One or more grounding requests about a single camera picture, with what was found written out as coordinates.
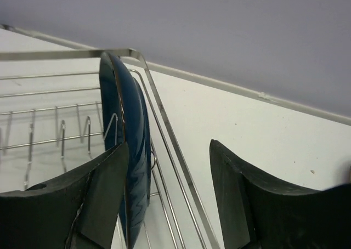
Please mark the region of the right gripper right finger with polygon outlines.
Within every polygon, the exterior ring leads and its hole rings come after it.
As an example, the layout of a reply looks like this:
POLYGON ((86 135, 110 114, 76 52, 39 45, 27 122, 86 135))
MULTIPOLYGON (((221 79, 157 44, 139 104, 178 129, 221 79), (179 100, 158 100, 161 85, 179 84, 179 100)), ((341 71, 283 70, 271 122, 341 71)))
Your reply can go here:
POLYGON ((225 248, 350 248, 350 184, 292 184, 217 140, 210 165, 225 248))

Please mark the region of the dark blue leaf-shaped plate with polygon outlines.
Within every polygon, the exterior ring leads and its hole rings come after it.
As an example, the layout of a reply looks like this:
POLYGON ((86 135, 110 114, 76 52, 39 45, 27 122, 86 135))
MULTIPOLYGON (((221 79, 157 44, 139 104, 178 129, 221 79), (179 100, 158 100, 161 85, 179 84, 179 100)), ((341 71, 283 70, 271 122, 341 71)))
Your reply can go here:
POLYGON ((125 64, 115 55, 100 56, 99 84, 106 149, 128 144, 126 191, 120 205, 125 241, 136 244, 151 193, 151 136, 142 89, 125 64))

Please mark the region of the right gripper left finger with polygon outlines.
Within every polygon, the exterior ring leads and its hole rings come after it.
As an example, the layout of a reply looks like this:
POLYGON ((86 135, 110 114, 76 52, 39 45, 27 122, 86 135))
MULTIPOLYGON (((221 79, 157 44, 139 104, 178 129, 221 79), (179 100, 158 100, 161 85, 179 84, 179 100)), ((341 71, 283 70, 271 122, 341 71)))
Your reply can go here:
POLYGON ((1 248, 111 248, 128 160, 123 143, 25 191, 1 193, 1 248))

